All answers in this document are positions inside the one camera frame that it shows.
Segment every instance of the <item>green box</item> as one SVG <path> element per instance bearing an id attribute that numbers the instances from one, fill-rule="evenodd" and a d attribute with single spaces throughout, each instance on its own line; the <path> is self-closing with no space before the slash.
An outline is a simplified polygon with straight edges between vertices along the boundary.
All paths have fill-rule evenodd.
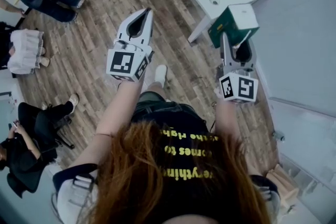
<path id="1" fill-rule="evenodd" d="M 248 35 L 250 38 L 259 29 L 251 4 L 229 5 L 208 30 L 215 48 L 220 47 L 222 33 L 227 34 L 232 46 L 239 44 Z"/>

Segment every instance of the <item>laminate flooring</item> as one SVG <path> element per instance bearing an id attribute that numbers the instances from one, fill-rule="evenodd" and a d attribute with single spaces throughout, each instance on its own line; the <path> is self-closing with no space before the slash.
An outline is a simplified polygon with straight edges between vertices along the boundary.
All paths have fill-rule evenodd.
<path id="1" fill-rule="evenodd" d="M 62 167 L 68 166 L 90 142 L 117 91 L 118 82 L 105 74 L 105 68 L 107 51 L 120 23 L 146 7 L 154 10 L 151 46 L 155 55 L 146 72 L 145 87 L 153 81 L 156 66 L 167 65 L 167 97 L 190 104 L 211 127 L 216 68 L 221 61 L 219 50 L 213 47 L 207 33 L 194 44 L 187 41 L 204 16 L 195 0 L 87 0 L 73 23 L 59 23 L 33 10 L 21 28 L 38 28 L 45 33 L 46 56 L 51 62 L 48 68 L 41 67 L 34 74 L 18 76 L 26 102 L 35 106 L 42 101 L 57 105 L 66 102 L 74 92 L 80 96 L 72 123 L 60 131 L 76 146 L 72 151 L 58 148 Z M 239 106 L 237 117 L 247 154 L 257 169 L 265 173 L 278 163 L 278 153 L 261 86 L 257 102 Z"/>

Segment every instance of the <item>foot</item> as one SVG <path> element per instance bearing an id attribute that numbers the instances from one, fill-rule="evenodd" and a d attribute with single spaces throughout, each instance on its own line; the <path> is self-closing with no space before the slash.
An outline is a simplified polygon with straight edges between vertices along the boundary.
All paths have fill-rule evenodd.
<path id="1" fill-rule="evenodd" d="M 74 16 L 74 18 L 70 21 L 70 22 L 75 22 L 76 21 L 76 19 L 77 19 L 77 16 L 78 16 L 78 13 L 76 12 L 76 14 L 75 14 L 75 16 Z"/>
<path id="2" fill-rule="evenodd" d="M 47 110 L 48 105 L 46 102 L 42 102 L 42 110 Z"/>
<path id="3" fill-rule="evenodd" d="M 76 106 L 79 103 L 79 96 L 78 94 L 74 93 L 70 96 L 69 102 L 71 102 L 72 106 L 74 107 L 71 111 L 70 114 L 73 114 L 73 112 L 75 111 Z"/>
<path id="4" fill-rule="evenodd" d="M 81 8 L 82 5 L 84 4 L 85 0 L 80 0 L 76 6 L 76 8 Z"/>
<path id="5" fill-rule="evenodd" d="M 50 64 L 50 59 L 48 59 L 47 57 L 41 57 L 40 64 L 48 67 Z"/>
<path id="6" fill-rule="evenodd" d="M 154 82 L 159 82 L 162 85 L 162 88 L 164 88 L 164 83 L 166 81 L 167 69 L 166 65 L 159 65 L 155 71 Z"/>

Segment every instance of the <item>red hair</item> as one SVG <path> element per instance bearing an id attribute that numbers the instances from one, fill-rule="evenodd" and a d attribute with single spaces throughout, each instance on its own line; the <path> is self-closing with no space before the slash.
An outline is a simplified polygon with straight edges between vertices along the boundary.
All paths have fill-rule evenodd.
<path id="1" fill-rule="evenodd" d="M 241 142 L 231 135 L 216 135 L 215 148 L 214 143 L 202 142 L 211 147 L 212 156 L 202 162 L 195 158 L 196 165 L 211 165 L 218 191 L 237 212 L 236 222 L 270 224 L 265 202 L 247 174 Z M 148 219 L 164 187 L 153 152 L 160 136 L 155 123 L 140 122 L 122 128 L 112 139 L 111 153 L 100 166 L 98 201 L 89 215 L 90 224 L 140 224 Z"/>

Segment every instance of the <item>shorts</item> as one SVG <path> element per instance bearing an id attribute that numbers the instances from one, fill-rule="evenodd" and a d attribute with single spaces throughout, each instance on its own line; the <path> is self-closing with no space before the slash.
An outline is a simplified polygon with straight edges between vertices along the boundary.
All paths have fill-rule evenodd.
<path id="1" fill-rule="evenodd" d="M 153 112 L 186 112 L 198 120 L 202 120 L 190 105 L 166 102 L 158 93 L 147 91 L 140 95 L 132 121 L 140 120 L 141 117 Z"/>

